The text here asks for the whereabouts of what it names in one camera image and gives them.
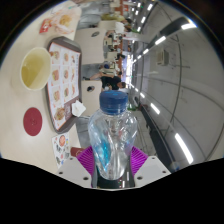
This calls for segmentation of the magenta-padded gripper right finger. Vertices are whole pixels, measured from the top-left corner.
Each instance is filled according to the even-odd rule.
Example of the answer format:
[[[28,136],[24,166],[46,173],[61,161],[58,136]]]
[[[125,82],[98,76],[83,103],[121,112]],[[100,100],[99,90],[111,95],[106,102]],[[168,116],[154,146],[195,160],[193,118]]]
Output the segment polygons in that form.
[[[130,155],[132,186],[140,188],[171,174],[156,156],[148,156],[142,150],[133,147]]]

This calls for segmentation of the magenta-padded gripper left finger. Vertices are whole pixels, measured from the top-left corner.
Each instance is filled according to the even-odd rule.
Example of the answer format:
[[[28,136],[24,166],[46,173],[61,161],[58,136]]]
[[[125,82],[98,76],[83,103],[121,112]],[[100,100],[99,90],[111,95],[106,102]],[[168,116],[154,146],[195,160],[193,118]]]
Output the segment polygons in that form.
[[[97,170],[93,150],[87,147],[77,156],[70,156],[58,169],[57,176],[84,188],[97,186]]]

